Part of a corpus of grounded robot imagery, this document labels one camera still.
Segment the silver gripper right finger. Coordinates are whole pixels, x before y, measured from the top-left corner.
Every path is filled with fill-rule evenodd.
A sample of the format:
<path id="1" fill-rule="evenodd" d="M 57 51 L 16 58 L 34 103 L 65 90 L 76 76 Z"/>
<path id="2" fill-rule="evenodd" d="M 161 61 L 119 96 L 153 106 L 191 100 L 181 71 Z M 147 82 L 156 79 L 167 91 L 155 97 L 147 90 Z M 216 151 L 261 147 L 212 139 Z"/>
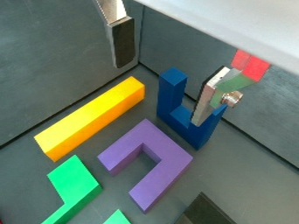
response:
<path id="1" fill-rule="evenodd" d="M 201 84 L 191 123 L 200 126 L 212 111 L 223 104 L 233 108 L 243 98 L 239 90 L 253 83 L 255 81 L 236 68 L 221 66 Z"/>

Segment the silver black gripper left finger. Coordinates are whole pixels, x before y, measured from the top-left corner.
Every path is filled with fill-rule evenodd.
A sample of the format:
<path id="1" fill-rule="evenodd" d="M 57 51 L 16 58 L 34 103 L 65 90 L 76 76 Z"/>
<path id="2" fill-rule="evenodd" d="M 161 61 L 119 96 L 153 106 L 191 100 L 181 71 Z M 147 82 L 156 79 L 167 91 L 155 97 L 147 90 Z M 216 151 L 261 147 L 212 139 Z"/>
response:
<path id="1" fill-rule="evenodd" d="M 105 24 L 113 66 L 121 68 L 136 56 L 135 19 L 127 15 L 123 0 L 93 0 L 93 3 Z"/>

